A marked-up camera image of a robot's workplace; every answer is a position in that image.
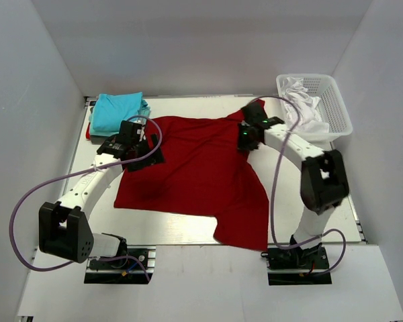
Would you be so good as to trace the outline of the folded red t-shirt bottom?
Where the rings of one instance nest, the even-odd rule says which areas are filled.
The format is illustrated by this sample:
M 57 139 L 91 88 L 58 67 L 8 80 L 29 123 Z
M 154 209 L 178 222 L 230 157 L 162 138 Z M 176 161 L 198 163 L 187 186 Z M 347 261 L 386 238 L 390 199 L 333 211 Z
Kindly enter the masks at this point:
M 91 129 L 91 123 L 88 123 L 87 125 L 85 138 L 90 141 L 99 140 L 101 138 L 101 136 L 95 130 Z

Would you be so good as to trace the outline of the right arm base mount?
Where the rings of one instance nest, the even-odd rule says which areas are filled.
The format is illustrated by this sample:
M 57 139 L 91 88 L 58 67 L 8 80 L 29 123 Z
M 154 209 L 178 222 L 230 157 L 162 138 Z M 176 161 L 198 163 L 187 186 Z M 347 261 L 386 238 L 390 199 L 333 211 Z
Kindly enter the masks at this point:
M 269 286 L 308 286 L 332 284 L 330 268 L 325 247 L 313 250 L 282 250 L 269 248 L 261 253 L 267 261 L 267 278 Z

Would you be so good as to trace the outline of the folded light blue t-shirt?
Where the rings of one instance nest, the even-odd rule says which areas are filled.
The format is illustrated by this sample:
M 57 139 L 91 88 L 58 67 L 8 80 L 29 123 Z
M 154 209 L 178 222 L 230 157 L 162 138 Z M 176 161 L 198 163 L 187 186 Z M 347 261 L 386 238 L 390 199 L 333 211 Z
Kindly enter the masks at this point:
M 121 121 L 138 115 L 142 99 L 142 92 L 124 95 L 99 94 L 93 108 L 90 129 L 93 131 L 118 131 Z

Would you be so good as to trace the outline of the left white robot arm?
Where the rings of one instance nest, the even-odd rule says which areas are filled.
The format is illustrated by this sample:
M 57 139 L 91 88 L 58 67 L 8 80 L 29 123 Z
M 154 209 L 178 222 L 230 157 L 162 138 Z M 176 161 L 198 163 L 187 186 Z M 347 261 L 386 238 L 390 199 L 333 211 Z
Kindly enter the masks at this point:
M 93 233 L 91 212 L 110 184 L 127 170 L 138 171 L 165 161 L 161 152 L 163 133 L 151 119 L 154 133 L 145 125 L 122 121 L 120 130 L 98 147 L 88 170 L 73 188 L 55 203 L 45 202 L 39 210 L 39 247 L 46 254 L 82 263 L 89 258 L 107 260 L 120 268 L 128 261 L 124 238 Z

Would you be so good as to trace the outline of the crumpled white t-shirt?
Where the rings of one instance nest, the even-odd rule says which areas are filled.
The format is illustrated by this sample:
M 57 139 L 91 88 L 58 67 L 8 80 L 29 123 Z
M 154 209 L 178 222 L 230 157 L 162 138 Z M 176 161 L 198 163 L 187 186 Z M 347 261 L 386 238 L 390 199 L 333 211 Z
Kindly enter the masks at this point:
M 282 97 L 291 101 L 298 109 L 296 110 L 287 102 L 284 102 L 285 122 L 296 131 L 304 133 L 321 134 L 328 133 L 330 126 L 324 122 L 316 110 L 320 97 L 312 97 L 308 94 L 308 89 L 303 85 L 303 78 L 285 77 L 281 84 Z

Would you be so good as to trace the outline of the dark red t-shirt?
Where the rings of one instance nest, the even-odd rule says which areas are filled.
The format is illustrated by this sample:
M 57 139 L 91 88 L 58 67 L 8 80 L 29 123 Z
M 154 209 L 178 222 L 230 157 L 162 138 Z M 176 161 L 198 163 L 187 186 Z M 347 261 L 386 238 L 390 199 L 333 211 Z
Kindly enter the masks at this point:
M 218 119 L 155 118 L 165 162 L 125 171 L 114 207 L 215 217 L 221 244 L 265 251 L 269 199 L 238 149 L 241 110 Z

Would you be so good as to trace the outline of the folded teal t-shirt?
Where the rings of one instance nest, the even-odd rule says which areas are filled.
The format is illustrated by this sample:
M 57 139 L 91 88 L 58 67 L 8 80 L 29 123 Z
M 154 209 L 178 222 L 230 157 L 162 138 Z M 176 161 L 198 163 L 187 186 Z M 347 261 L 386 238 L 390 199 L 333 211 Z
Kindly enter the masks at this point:
M 89 116 L 89 123 L 91 123 L 92 113 Z M 150 116 L 150 107 L 149 107 L 148 103 L 144 99 L 142 99 L 142 106 L 141 106 L 141 108 L 140 108 L 140 110 L 138 112 L 138 115 L 143 115 L 145 117 Z M 112 131 L 112 132 L 110 132 L 110 131 L 97 131 L 97 133 L 101 137 L 109 137 L 109 136 L 112 136 L 112 135 L 114 135 L 114 134 L 116 134 L 118 132 L 119 132 L 119 130 L 118 131 Z

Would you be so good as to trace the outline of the white plastic laundry basket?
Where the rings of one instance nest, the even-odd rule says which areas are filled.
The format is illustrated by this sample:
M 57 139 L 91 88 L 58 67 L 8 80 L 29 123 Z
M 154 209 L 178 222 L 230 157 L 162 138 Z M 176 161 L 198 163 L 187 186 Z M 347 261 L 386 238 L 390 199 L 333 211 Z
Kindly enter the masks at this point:
M 351 120 L 349 119 L 343 98 L 333 77 L 325 74 L 281 74 L 276 78 L 278 95 L 280 97 L 282 97 L 280 89 L 282 81 L 288 76 L 303 78 L 303 85 L 308 89 L 308 94 L 312 97 L 320 97 L 320 102 L 316 110 L 319 112 L 322 120 L 327 122 L 330 126 L 328 133 L 304 133 L 295 130 L 298 124 L 297 121 L 292 126 L 294 133 L 308 142 L 332 142 L 341 136 L 347 136 L 352 133 L 353 127 Z M 285 120 L 284 101 L 280 103 Z

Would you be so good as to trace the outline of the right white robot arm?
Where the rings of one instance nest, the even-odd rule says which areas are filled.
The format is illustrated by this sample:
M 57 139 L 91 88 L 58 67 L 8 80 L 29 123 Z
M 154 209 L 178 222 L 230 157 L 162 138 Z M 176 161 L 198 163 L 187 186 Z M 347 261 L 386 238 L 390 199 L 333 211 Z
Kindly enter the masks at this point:
M 270 202 L 270 224 L 273 243 L 281 250 L 290 250 L 291 262 L 300 268 L 314 259 L 315 248 L 323 236 L 333 232 L 325 230 L 334 210 L 349 195 L 349 184 L 342 154 L 338 150 L 323 150 L 301 138 L 287 128 L 278 117 L 268 118 L 258 101 L 240 109 L 244 116 L 238 125 L 238 148 L 256 150 L 264 144 L 279 152 Z M 290 245 L 277 243 L 275 235 L 275 202 L 279 170 L 287 158 L 300 170 L 300 197 L 304 204 L 298 228 L 290 239 Z

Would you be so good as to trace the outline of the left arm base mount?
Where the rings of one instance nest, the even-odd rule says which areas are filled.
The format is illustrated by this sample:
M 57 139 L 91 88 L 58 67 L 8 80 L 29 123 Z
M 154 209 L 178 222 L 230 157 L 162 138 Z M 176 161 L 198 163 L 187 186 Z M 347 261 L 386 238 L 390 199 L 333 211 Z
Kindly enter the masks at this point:
M 155 246 L 128 246 L 124 256 L 135 257 L 144 267 L 148 278 L 154 274 Z M 134 259 L 124 258 L 110 262 L 89 260 L 85 269 L 85 284 L 140 284 L 147 285 L 144 270 Z

